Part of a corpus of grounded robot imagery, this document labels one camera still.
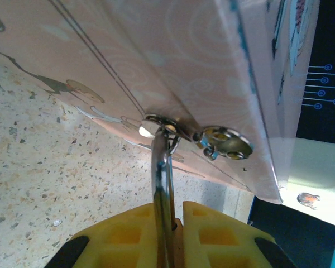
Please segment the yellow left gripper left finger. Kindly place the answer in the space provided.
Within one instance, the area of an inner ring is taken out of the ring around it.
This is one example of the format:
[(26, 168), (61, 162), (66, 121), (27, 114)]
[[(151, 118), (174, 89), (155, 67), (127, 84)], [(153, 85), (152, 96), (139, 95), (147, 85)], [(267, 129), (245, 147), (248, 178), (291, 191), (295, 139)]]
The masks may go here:
[(153, 204), (76, 233), (44, 268), (160, 268)]

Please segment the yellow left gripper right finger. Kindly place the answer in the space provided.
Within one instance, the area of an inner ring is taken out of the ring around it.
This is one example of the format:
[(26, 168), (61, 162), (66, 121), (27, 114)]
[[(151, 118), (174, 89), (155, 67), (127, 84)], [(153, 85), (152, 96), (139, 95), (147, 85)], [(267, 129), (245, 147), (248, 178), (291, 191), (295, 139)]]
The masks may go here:
[(183, 203), (185, 268), (296, 268), (273, 236), (199, 203)]

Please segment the silver metal hasp latch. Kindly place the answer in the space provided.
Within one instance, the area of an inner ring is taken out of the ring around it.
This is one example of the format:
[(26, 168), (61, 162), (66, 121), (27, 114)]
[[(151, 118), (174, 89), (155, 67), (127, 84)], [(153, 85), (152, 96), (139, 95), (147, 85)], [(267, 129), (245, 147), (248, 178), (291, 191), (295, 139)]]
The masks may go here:
[(143, 137), (154, 138), (158, 131), (166, 133), (175, 150), (181, 139), (203, 150), (205, 157), (214, 161), (218, 156), (232, 160), (248, 159), (253, 153), (252, 143), (238, 131), (224, 126), (187, 128), (181, 121), (159, 114), (146, 114), (138, 129)]

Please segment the black panel with printed lines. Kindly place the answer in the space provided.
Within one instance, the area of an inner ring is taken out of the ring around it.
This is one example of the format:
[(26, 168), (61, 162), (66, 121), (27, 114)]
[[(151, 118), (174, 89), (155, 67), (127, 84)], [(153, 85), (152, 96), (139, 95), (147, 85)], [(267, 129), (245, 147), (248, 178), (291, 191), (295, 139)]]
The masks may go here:
[(335, 143), (335, 0), (320, 0), (297, 137)]

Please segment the pink illustrated box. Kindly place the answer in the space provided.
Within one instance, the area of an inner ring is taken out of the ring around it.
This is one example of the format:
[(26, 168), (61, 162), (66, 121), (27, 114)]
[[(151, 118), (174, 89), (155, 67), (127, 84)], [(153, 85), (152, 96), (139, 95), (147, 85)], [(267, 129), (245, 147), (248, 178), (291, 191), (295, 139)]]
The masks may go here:
[(181, 139), (175, 168), (335, 225), (335, 143), (297, 137), (320, 0), (0, 0), (0, 59), (129, 143), (146, 114), (224, 126), (248, 159)]

